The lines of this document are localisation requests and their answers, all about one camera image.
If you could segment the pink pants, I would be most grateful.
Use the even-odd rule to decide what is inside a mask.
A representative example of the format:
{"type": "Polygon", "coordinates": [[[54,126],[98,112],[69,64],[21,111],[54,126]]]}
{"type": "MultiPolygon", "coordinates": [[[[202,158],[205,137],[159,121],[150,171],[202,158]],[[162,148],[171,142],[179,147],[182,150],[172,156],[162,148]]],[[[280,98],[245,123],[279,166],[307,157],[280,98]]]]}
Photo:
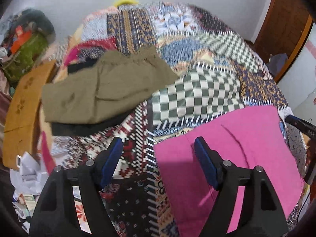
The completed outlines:
{"type": "Polygon", "coordinates": [[[277,109],[249,106],[154,147],[180,236],[283,236],[303,180],[277,109]]]}

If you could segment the white crumpled cloth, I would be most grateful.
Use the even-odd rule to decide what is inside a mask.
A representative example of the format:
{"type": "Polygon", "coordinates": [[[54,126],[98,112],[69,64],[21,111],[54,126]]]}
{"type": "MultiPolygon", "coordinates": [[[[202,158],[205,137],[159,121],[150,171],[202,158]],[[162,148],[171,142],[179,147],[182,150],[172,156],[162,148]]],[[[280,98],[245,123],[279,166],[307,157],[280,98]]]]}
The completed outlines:
{"type": "Polygon", "coordinates": [[[40,195],[49,174],[46,167],[28,152],[16,156],[17,170],[10,169],[10,180],[16,192],[40,195]]]}

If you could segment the black garment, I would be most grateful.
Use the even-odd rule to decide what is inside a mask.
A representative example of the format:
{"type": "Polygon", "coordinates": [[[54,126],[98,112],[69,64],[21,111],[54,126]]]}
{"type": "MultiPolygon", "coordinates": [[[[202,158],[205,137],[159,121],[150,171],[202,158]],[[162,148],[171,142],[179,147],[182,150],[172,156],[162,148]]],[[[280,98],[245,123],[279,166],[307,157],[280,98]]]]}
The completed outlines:
{"type": "MultiPolygon", "coordinates": [[[[73,74],[77,71],[87,69],[93,67],[94,64],[97,62],[97,59],[90,59],[86,60],[82,63],[71,64],[67,66],[67,73],[73,74]]],[[[51,129],[52,133],[55,136],[88,136],[95,134],[99,131],[103,131],[108,127],[114,127],[120,125],[124,119],[133,111],[129,110],[119,115],[114,116],[113,118],[104,120],[97,124],[63,124],[59,122],[52,122],[51,129]]]]}

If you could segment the wooden lap desk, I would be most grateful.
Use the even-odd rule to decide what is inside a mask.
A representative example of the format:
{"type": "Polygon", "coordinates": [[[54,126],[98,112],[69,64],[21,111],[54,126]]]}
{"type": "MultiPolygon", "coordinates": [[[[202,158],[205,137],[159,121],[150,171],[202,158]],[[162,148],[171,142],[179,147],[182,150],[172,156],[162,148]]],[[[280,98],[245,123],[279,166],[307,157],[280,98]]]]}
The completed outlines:
{"type": "Polygon", "coordinates": [[[42,87],[54,77],[56,61],[44,62],[24,75],[10,103],[4,128],[3,164],[18,169],[18,156],[37,152],[42,87]]]}

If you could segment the patchwork bed quilt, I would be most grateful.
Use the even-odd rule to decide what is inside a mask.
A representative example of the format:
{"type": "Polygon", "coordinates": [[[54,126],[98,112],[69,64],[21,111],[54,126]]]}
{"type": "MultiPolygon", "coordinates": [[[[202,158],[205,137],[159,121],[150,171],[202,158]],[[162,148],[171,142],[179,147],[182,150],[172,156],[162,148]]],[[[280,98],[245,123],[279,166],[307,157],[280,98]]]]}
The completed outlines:
{"type": "MultiPolygon", "coordinates": [[[[292,109],[262,59],[245,40],[208,11],[188,4],[154,2],[123,5],[91,14],[83,23],[61,68],[117,50],[124,55],[155,46],[178,79],[139,103],[117,126],[88,136],[55,136],[52,153],[60,165],[77,168],[106,150],[113,138],[123,152],[109,185],[100,191],[118,236],[180,236],[155,157],[156,144],[249,106],[271,105],[303,180],[306,146],[301,133],[285,122],[292,109]]],[[[289,216],[288,236],[297,228],[302,195],[289,216]]],[[[82,230],[90,228],[79,188],[73,188],[82,230]]]]}

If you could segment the brown wooden door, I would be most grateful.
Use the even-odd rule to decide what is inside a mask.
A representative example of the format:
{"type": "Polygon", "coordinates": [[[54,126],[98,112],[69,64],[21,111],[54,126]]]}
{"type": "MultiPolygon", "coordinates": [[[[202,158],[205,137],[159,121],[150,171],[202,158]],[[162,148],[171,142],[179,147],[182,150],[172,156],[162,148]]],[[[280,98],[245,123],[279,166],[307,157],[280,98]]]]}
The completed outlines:
{"type": "Polygon", "coordinates": [[[265,63],[277,55],[287,60],[272,73],[279,82],[304,47],[313,19],[302,0],[271,0],[254,47],[265,63]]]}

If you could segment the olive green pants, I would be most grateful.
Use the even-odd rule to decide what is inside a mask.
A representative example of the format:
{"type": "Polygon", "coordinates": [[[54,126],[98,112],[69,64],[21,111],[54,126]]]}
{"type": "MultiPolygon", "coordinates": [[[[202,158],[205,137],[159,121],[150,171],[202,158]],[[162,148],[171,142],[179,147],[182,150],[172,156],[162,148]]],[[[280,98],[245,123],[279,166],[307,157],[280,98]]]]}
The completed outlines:
{"type": "Polygon", "coordinates": [[[177,79],[153,45],[130,55],[107,51],[92,67],[43,86],[44,115],[47,122],[96,124],[135,108],[177,79]]]}

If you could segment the green storage bag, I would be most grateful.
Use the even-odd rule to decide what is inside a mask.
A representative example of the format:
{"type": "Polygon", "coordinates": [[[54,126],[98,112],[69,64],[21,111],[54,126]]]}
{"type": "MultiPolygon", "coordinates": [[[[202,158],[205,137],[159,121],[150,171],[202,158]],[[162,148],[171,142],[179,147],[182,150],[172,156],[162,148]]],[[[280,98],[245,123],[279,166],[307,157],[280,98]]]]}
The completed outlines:
{"type": "Polygon", "coordinates": [[[47,39],[42,34],[36,33],[21,46],[11,59],[1,62],[1,69],[11,86],[16,86],[20,78],[32,69],[37,58],[47,47],[47,39]]]}

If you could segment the orange box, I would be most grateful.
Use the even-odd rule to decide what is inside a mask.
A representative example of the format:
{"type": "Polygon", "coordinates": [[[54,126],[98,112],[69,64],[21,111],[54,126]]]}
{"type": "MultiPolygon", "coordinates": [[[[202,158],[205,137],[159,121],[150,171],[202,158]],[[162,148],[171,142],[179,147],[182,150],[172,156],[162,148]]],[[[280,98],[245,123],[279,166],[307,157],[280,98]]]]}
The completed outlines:
{"type": "Polygon", "coordinates": [[[31,36],[32,36],[31,31],[25,32],[21,36],[19,36],[18,39],[14,41],[10,49],[12,54],[15,54],[20,49],[20,47],[31,38],[31,36]]]}

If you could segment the grey plush toy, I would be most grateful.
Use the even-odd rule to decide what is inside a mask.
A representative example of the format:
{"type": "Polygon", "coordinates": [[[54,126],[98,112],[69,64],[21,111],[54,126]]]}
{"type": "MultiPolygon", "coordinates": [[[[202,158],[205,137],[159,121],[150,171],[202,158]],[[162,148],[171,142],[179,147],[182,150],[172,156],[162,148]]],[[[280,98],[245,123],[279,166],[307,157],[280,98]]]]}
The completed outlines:
{"type": "Polygon", "coordinates": [[[16,21],[16,26],[30,26],[32,30],[43,34],[49,43],[56,41],[54,26],[41,10],[23,10],[21,16],[16,21]]]}

